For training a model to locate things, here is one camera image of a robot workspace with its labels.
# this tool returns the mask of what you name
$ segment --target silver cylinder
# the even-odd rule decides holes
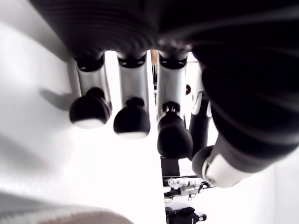
[[[149,113],[147,61],[137,68],[125,68],[119,64],[119,71],[122,108],[129,99],[138,97],[144,101],[144,110]]]
[[[182,105],[186,93],[186,68],[168,69],[160,63],[158,57],[158,79],[157,79],[157,113],[158,120],[164,116],[163,104],[174,102]],[[184,113],[180,110],[177,113],[182,119]]]
[[[98,87],[104,92],[106,102],[110,104],[111,96],[105,64],[103,64],[101,68],[90,72],[80,70],[77,64],[76,69],[78,71],[82,96],[84,96],[91,88]]]

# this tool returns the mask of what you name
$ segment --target white background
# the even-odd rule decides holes
[[[165,223],[154,97],[149,137],[118,138],[118,68],[113,52],[106,59],[114,114],[102,129],[78,129],[68,119],[78,87],[64,46],[27,1],[0,1],[1,211],[28,206],[3,200],[10,194],[111,208],[135,224]],[[209,144],[217,136],[211,133]],[[191,203],[179,199],[174,208],[191,205],[208,215],[207,224],[298,223],[298,158],[294,153],[230,189],[206,190]]]

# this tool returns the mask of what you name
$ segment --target white surface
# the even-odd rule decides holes
[[[11,194],[111,208],[135,224],[164,224],[155,125],[143,140],[127,141],[113,132],[121,108],[115,53],[106,55],[113,115],[106,126],[84,130],[68,118],[76,94],[68,77],[73,67],[63,61],[67,53],[26,1],[0,1],[0,49],[0,201],[8,202],[0,210],[27,204],[11,202],[6,196]],[[153,87],[149,93],[155,111]],[[150,120],[156,122],[155,113]],[[144,188],[131,184],[143,176],[151,190],[140,206]],[[147,210],[154,215],[144,219]]]
[[[104,123],[98,119],[86,119],[86,120],[76,121],[75,125],[85,129],[92,129],[97,127],[102,127],[104,126]]]
[[[128,132],[128,133],[120,133],[118,135],[124,139],[136,140],[136,139],[144,139],[147,136],[147,133],[145,133],[145,132]]]

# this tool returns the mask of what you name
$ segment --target black rubber ball tip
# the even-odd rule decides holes
[[[188,157],[193,149],[193,141],[184,122],[177,115],[166,115],[158,126],[158,152],[170,159]]]
[[[192,159],[192,169],[194,173],[203,179],[202,177],[202,166],[205,160],[210,156],[213,146],[204,147],[199,150]]]
[[[91,96],[76,99],[70,108],[71,122],[85,129],[105,125],[110,118],[110,112],[103,100]]]
[[[117,113],[113,129],[125,139],[143,139],[150,133],[150,117],[141,106],[125,107]]]

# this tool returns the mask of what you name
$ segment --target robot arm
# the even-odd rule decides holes
[[[78,62],[84,95],[71,108],[73,123],[85,126],[92,120],[94,127],[110,118],[102,57],[95,56],[113,50],[119,56],[123,105],[114,131],[128,138],[132,133],[145,137],[150,123],[142,52],[157,49],[161,155],[192,159],[198,177],[226,188],[298,147],[297,1],[31,2]],[[194,74],[199,81],[188,131],[181,103],[190,51],[203,71]],[[219,137],[215,146],[206,147],[211,115]]]

